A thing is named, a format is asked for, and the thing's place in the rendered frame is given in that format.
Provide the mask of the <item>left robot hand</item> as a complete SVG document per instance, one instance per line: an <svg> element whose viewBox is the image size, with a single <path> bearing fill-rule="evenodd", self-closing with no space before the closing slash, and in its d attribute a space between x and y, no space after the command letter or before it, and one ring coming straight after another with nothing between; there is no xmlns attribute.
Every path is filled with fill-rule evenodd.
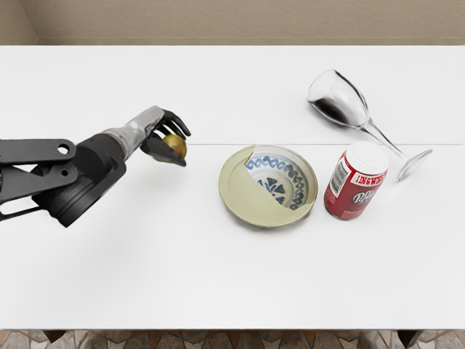
<svg viewBox="0 0 465 349"><path fill-rule="evenodd" d="M126 160L140 148L150 156L181 167L186 166L186 161L155 133L159 131L168 135L169 131L172 131L186 140L186 137L191 135L190 130L175 113L153 106L133 118L120 131L126 141Z"/></svg>

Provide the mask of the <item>yellow-green round fruit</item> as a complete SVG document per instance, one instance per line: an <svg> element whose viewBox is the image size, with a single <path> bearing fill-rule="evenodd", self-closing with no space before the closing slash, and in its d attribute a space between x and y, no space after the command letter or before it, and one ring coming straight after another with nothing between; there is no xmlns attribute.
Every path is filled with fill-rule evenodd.
<svg viewBox="0 0 465 349"><path fill-rule="evenodd" d="M160 138L158 135L154 137L157 140L160 140L166 144L173 152L177 155L178 158L184 160L187 155L187 145L185 139L176 134L166 135L163 138ZM174 163L174 159L169 158L168 153L163 150L163 148L156 143L154 150L151 150L152 157L156 161Z"/></svg>

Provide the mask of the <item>cream plate with blue pattern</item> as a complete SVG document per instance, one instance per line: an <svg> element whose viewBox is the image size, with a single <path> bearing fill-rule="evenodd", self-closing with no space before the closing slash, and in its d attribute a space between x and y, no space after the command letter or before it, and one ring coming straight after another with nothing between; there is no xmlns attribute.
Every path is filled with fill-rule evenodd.
<svg viewBox="0 0 465 349"><path fill-rule="evenodd" d="M219 174L220 196L240 220L278 228L304 219L318 195L310 164L277 145L251 145L234 153Z"/></svg>

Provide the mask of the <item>clear wine glass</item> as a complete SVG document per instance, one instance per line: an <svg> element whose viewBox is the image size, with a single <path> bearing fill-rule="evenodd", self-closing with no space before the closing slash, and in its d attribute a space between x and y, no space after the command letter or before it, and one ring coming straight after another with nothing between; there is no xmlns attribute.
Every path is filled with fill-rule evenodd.
<svg viewBox="0 0 465 349"><path fill-rule="evenodd" d="M403 167L397 175L398 182L409 177L432 154L429 149L411 158L406 156L374 124L360 90L334 69L323 72L313 81L306 100L326 119L371 135L399 156Z"/></svg>

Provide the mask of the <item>red soda can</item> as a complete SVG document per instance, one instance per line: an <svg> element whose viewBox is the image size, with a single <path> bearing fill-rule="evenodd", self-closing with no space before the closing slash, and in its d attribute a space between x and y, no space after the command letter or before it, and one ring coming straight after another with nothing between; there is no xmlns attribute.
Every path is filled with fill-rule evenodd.
<svg viewBox="0 0 465 349"><path fill-rule="evenodd" d="M340 156L324 193L327 211L342 220L359 217L384 182L389 159L380 145L357 141Z"/></svg>

